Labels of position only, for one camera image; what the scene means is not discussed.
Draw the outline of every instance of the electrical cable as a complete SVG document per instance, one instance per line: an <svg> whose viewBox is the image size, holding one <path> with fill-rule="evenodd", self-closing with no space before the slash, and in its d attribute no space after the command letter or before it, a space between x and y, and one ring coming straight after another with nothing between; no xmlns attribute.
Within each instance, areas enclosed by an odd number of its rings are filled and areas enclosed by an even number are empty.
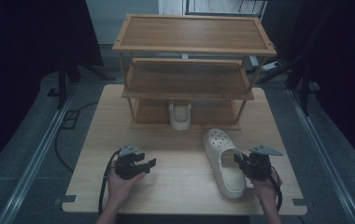
<svg viewBox="0 0 355 224"><path fill-rule="evenodd" d="M297 218L301 221L301 223L305 224L305 222L303 221L303 219L301 217L297 217Z"/></svg>
<svg viewBox="0 0 355 224"><path fill-rule="evenodd" d="M254 1L253 8L252 8L252 13L254 12L254 8L256 7L257 1Z"/></svg>
<svg viewBox="0 0 355 224"><path fill-rule="evenodd" d="M274 168L274 166L267 165L267 168L271 168L273 169L276 174L277 174L277 182L276 180L270 175L268 174L268 172L264 169L263 165L261 163L259 163L257 160L253 159L257 164L258 167L260 167L262 169L262 171L264 172L264 174L267 176L267 178L270 180L271 184L274 186L275 191L277 192L277 211L279 212L279 209L282 205L282 191L280 190L280 183L279 183L279 174L277 173L276 168Z"/></svg>
<svg viewBox="0 0 355 224"><path fill-rule="evenodd" d="M234 9L235 9L236 6L238 5L239 1L241 1L241 0L237 0L237 1L236 1L235 6L233 7L233 10L231 10L232 13L234 12Z"/></svg>
<svg viewBox="0 0 355 224"><path fill-rule="evenodd" d="M209 7L209 9L210 9L210 12L212 12L212 8L210 7L210 2L209 2L210 0L207 0L207 7Z"/></svg>
<svg viewBox="0 0 355 224"><path fill-rule="evenodd" d="M242 5L244 5L244 1L242 1L241 7L239 8L239 12L241 12ZM244 13L248 9L248 7L249 7L249 2L247 4L247 7L245 7L245 9L242 11L242 13Z"/></svg>
<svg viewBox="0 0 355 224"><path fill-rule="evenodd" d="M113 153L113 155L111 156L110 158L110 161L107 163L107 166L106 166L106 169L105 169L105 172L104 172L104 176L103 176L103 180L102 180L102 187L101 187L101 192L99 194L99 203L98 203L98 214L99 216L102 214L103 212L103 198L105 196L105 188L106 188L106 182L107 182L107 177L108 177L108 173L109 173L109 170L111 168L114 168L114 167L111 167L111 163L113 162L114 160L114 157L120 153L120 149L115 151Z"/></svg>
<svg viewBox="0 0 355 224"><path fill-rule="evenodd" d="M74 169L72 167L70 167L65 161L64 159L62 158L61 154L59 153L59 150L58 150L58 139L59 139L59 134L61 132L61 130L74 130L75 127L76 127L76 123L78 122L78 116L79 116L79 113L81 112L82 109L88 107L88 106L91 106L91 105L96 105L98 104L99 102L93 102L93 103L90 103L90 104L87 104L87 105L84 105L82 107L80 107L79 109L77 110L68 110L66 111L66 114L64 116L64 120L61 124L61 126L58 128L58 131L57 133L55 134L55 140L54 140L54 150L55 150L55 154L56 156L58 157L58 160L61 162L61 164L66 167L66 169L68 169L71 173L74 172ZM73 125L71 125L70 127L64 127L64 125L70 121L70 120L73 120Z"/></svg>

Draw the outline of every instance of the shoe on shelf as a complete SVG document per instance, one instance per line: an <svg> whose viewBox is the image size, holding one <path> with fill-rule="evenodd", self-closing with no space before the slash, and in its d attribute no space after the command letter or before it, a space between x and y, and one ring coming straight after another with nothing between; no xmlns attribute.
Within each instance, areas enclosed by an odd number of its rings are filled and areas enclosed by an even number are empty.
<svg viewBox="0 0 355 224"><path fill-rule="evenodd" d="M234 161L242 158L240 150L223 130L211 129L204 135L204 148L215 174L220 192L227 198L241 197L246 188L245 177Z"/></svg>
<svg viewBox="0 0 355 224"><path fill-rule="evenodd" d="M173 130L183 131L192 125L192 106L189 100L168 100L169 122Z"/></svg>

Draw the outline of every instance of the wall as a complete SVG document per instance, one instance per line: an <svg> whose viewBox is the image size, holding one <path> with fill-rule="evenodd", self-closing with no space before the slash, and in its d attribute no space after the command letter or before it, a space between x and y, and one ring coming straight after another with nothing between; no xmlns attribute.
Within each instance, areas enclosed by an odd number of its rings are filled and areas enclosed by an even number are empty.
<svg viewBox="0 0 355 224"><path fill-rule="evenodd" d="M87 0L98 44L113 44L126 14L158 14L158 0Z"/></svg>
<svg viewBox="0 0 355 224"><path fill-rule="evenodd" d="M270 40L279 48L291 43L302 1L268 1L262 25Z"/></svg>

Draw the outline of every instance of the white shoe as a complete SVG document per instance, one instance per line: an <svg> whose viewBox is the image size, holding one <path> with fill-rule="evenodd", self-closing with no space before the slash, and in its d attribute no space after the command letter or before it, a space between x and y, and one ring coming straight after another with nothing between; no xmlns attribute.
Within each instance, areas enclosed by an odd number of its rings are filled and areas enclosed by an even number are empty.
<svg viewBox="0 0 355 224"><path fill-rule="evenodd" d="M168 100L169 122L173 130L190 129L192 125L192 106L188 100Z"/></svg>
<svg viewBox="0 0 355 224"><path fill-rule="evenodd" d="M241 158L242 154L230 136L220 129L211 129L204 135L204 147L220 192L227 198L241 197L246 182L239 165L234 161L234 154Z"/></svg>

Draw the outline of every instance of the wooden shoe rack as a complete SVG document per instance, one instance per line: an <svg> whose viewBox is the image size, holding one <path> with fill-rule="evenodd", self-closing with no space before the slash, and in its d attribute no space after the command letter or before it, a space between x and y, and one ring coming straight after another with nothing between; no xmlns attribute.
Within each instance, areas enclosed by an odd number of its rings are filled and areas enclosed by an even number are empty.
<svg viewBox="0 0 355 224"><path fill-rule="evenodd" d="M120 54L122 97L133 128L169 128L167 100L188 99L192 128L240 129L263 63L277 54L257 18L214 16L127 15L113 50ZM143 53L154 56L136 56ZM195 59L160 56L171 53ZM248 56L261 58L251 79L244 67Z"/></svg>

